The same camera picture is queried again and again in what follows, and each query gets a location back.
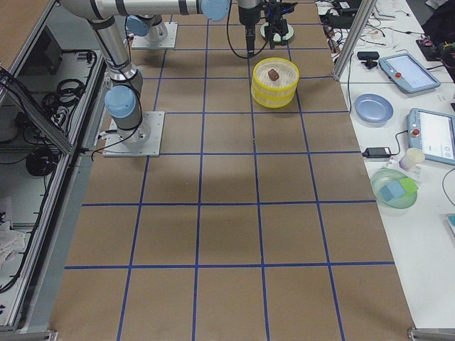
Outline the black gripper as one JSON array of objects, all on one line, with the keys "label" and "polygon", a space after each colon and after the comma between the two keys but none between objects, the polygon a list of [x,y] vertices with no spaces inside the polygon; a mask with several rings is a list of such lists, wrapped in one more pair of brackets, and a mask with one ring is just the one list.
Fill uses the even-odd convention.
[{"label": "black gripper", "polygon": [[[292,13],[296,7],[296,2],[283,2],[283,1],[265,1],[264,19],[268,26],[265,28],[266,36],[268,36],[269,47],[275,48],[274,34],[281,30],[287,29],[287,20],[285,15]],[[247,48],[247,56],[253,57],[255,55],[255,30],[245,31],[245,42]],[[280,37],[280,45],[287,45],[287,35]]]}]

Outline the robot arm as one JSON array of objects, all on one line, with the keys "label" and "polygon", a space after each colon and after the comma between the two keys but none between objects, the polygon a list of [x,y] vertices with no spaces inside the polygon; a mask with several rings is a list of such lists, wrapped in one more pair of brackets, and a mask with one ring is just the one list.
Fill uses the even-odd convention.
[{"label": "robot arm", "polygon": [[[274,37],[279,36],[280,44],[286,45],[289,27],[284,15],[294,11],[297,3],[283,1],[239,1],[238,15],[240,23],[245,27],[247,57],[255,53],[256,25],[265,20],[264,39],[271,48],[275,46]],[[209,20],[220,21],[229,19],[232,9],[231,1],[197,1],[196,7]],[[147,16],[128,15],[125,19],[126,28],[135,36],[146,38],[158,43],[168,38],[168,28],[160,14]]]},{"label": "robot arm", "polygon": [[136,36],[161,41],[159,29],[164,15],[204,15],[221,21],[230,15],[230,1],[63,1],[73,15],[85,19],[100,45],[113,87],[105,95],[105,107],[117,127],[118,144],[140,147],[153,130],[141,108],[143,77],[132,62],[120,36],[116,17]]}]

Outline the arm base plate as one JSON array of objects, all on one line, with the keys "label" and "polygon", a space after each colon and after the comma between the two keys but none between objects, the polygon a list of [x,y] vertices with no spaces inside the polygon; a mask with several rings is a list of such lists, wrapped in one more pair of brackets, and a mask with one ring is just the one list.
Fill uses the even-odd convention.
[{"label": "arm base plate", "polygon": [[111,119],[109,129],[115,130],[106,138],[107,148],[102,150],[109,157],[159,157],[162,133],[164,128],[164,112],[143,112],[142,123],[132,137],[126,131],[117,131],[114,119]]},{"label": "arm base plate", "polygon": [[173,50],[176,46],[178,24],[161,22],[155,26],[134,28],[133,50]]}]

